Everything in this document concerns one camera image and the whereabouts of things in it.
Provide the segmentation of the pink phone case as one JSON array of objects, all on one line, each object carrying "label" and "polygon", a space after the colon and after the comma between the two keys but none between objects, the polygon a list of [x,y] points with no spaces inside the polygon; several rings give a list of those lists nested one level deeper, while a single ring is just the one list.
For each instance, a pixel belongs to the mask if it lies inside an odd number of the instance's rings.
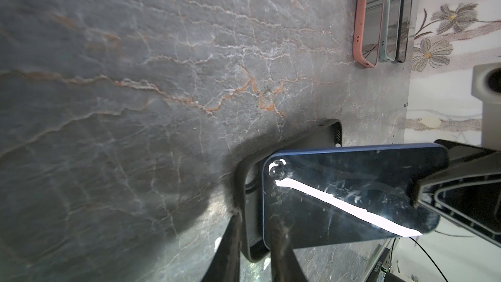
[{"label": "pink phone case", "polygon": [[352,45],[353,57],[365,68],[378,63],[385,0],[357,0]]}]

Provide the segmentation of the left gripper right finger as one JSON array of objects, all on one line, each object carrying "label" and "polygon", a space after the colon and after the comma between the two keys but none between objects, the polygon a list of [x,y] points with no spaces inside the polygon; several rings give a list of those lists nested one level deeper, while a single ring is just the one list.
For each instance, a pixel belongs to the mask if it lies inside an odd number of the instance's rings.
[{"label": "left gripper right finger", "polygon": [[272,281],[307,282],[292,249],[288,229],[279,219],[273,219],[269,230]]}]

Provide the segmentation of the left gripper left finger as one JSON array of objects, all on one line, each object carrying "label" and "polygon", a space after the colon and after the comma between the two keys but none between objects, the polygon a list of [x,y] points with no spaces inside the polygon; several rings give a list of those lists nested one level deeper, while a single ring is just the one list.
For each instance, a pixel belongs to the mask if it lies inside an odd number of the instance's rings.
[{"label": "left gripper left finger", "polygon": [[240,280],[241,227],[242,216],[237,212],[230,218],[202,282]]}]

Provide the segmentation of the light blue phone case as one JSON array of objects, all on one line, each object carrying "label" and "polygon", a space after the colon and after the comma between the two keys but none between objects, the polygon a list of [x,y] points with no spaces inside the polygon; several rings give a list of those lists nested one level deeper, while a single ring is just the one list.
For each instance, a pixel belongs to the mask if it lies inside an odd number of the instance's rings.
[{"label": "light blue phone case", "polygon": [[399,35],[401,0],[384,0],[379,57],[381,61],[395,61]]}]

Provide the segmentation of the blue-edged phone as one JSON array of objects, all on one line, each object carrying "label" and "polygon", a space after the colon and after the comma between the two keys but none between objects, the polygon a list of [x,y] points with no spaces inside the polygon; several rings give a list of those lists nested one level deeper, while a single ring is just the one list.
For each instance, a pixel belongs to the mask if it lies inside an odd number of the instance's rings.
[{"label": "blue-edged phone", "polygon": [[447,168],[439,144],[284,150],[262,164],[262,236],[282,224],[294,249],[433,232],[439,216],[415,207],[416,183]]}]

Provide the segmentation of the black phone case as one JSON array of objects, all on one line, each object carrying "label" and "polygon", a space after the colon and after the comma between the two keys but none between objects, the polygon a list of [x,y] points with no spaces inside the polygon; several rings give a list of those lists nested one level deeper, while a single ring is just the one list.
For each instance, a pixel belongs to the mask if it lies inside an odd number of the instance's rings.
[{"label": "black phone case", "polygon": [[399,63],[404,63],[407,57],[411,12],[412,0],[401,0],[398,49],[395,58]]},{"label": "black phone case", "polygon": [[342,123],[338,119],[322,120],[320,124],[289,138],[268,139],[254,147],[237,165],[234,174],[236,206],[241,210],[241,252],[250,262],[259,262],[269,253],[263,241],[262,163],[281,150],[311,150],[333,148],[343,144]]}]

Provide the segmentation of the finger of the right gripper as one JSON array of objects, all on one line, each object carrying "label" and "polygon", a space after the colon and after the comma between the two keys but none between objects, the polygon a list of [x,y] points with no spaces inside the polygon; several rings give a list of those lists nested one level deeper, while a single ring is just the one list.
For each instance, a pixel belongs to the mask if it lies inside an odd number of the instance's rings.
[{"label": "finger of the right gripper", "polygon": [[436,140],[449,165],[414,184],[412,200],[500,247],[500,151]]}]

